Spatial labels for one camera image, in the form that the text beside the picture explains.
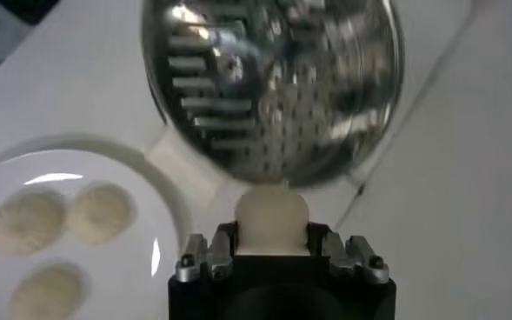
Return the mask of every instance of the reflective metal surface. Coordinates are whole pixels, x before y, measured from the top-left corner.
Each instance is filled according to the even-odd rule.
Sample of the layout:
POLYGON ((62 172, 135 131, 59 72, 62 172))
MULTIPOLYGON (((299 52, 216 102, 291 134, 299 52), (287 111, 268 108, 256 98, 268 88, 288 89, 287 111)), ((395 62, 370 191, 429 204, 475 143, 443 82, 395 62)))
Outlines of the reflective metal surface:
POLYGON ((251 182, 304 186, 354 168, 402 85, 389 0, 147 0, 143 53, 166 120, 251 182))

